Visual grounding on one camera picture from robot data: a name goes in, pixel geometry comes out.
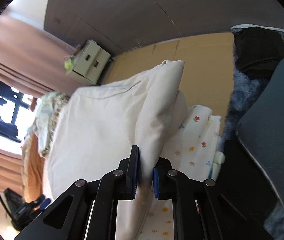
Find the blue fuzzy blanket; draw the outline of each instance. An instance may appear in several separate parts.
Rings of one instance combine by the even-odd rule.
[[[240,28],[232,29],[232,32],[240,31]],[[279,31],[284,39],[284,32]],[[237,60],[235,47],[233,49],[234,62]],[[234,67],[233,73],[234,88],[230,95],[228,112],[223,129],[222,141],[219,150],[223,151],[224,141],[235,139],[235,129],[240,118],[253,106],[255,101],[267,86],[269,80],[250,80],[245,74]],[[264,228],[275,240],[284,239],[284,207],[277,203],[273,212],[266,219]]]

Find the silver screw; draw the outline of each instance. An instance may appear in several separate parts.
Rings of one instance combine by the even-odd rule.
[[[83,179],[79,179],[75,182],[75,186],[77,186],[77,187],[82,187],[84,185],[85,185],[85,180],[83,180]]]
[[[175,176],[177,174],[178,174],[178,172],[176,170],[169,170],[168,171],[168,175],[170,175],[170,176]]]
[[[212,179],[207,179],[207,180],[205,181],[205,184],[206,184],[207,186],[209,186],[209,187],[213,187],[213,186],[215,185],[215,181],[212,180]]]
[[[113,171],[114,176],[121,176],[123,174],[122,170],[115,170]]]

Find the orange fabric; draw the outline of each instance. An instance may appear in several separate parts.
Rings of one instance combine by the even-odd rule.
[[[37,98],[32,98],[31,105],[29,106],[30,111],[34,112],[35,107],[36,107],[36,102],[37,102]]]
[[[36,200],[43,192],[44,158],[38,153],[37,136],[31,132],[22,148],[23,156],[23,185],[24,199],[26,202]]]

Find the white pillowcase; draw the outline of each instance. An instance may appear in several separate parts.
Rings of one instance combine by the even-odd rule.
[[[148,206],[153,169],[168,133],[187,113],[178,91],[184,62],[163,61],[127,80],[75,91],[60,114],[48,161],[56,199],[78,179],[94,181],[117,169],[132,145],[140,149],[141,177],[134,201],[119,201],[116,239],[134,239]]]

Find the dark gray cushion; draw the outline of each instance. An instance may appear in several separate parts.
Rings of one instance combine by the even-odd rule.
[[[240,119],[237,134],[284,205],[284,59],[261,96]]]

